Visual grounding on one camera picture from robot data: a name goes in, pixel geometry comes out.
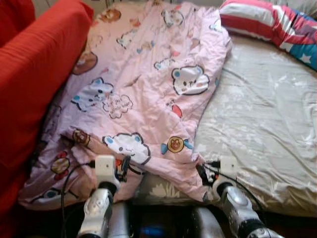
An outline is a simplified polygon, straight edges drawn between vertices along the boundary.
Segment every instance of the star print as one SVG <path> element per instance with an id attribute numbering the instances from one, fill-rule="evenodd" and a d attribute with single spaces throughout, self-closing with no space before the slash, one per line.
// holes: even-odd
<path id="1" fill-rule="evenodd" d="M 312 56 L 307 56 L 305 53 L 303 53 L 303 56 L 299 59 L 304 63 L 311 63 L 311 57 Z"/>

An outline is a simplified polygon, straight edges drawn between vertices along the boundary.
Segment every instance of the quilt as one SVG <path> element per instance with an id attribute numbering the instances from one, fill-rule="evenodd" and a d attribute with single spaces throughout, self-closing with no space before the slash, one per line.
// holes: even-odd
<path id="1" fill-rule="evenodd" d="M 66 176 L 98 154 L 113 154 L 118 164 L 131 156 L 115 201 L 133 197 L 147 172 L 197 201 L 211 200 L 196 170 L 204 159 L 193 152 L 194 137 L 230 50 L 213 8 L 125 2 L 106 9 L 52 103 L 19 203 L 60 207 Z M 93 169 L 77 169 L 65 205 L 86 200 L 95 186 Z"/>

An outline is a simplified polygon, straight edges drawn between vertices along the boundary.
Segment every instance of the red couch armrest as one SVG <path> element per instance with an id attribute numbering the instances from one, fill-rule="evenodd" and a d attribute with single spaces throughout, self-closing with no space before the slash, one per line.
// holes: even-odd
<path id="1" fill-rule="evenodd" d="M 0 221 L 24 183 L 46 108 L 81 53 L 93 11 L 60 0 L 0 48 Z"/>
<path id="2" fill-rule="evenodd" d="M 0 47 L 35 20 L 32 0 L 0 1 Z"/>

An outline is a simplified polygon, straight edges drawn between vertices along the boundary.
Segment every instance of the blue cartoon bear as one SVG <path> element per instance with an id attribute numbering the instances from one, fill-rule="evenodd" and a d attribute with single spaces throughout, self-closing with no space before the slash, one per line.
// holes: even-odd
<path id="1" fill-rule="evenodd" d="M 92 81 L 91 84 L 85 86 L 77 95 L 73 97 L 71 102 L 83 112 L 87 112 L 91 107 L 102 102 L 113 93 L 113 85 L 105 83 L 99 77 Z"/>

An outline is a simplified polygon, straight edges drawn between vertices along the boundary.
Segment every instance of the gray bed sheet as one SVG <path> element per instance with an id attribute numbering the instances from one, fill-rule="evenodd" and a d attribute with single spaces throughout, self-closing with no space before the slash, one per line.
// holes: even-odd
<path id="1" fill-rule="evenodd" d="M 317 217 L 317 73 L 269 43 L 232 40 L 195 151 L 206 160 L 235 159 L 237 179 L 265 210 Z M 134 198 L 136 204 L 193 202 L 150 174 Z"/>

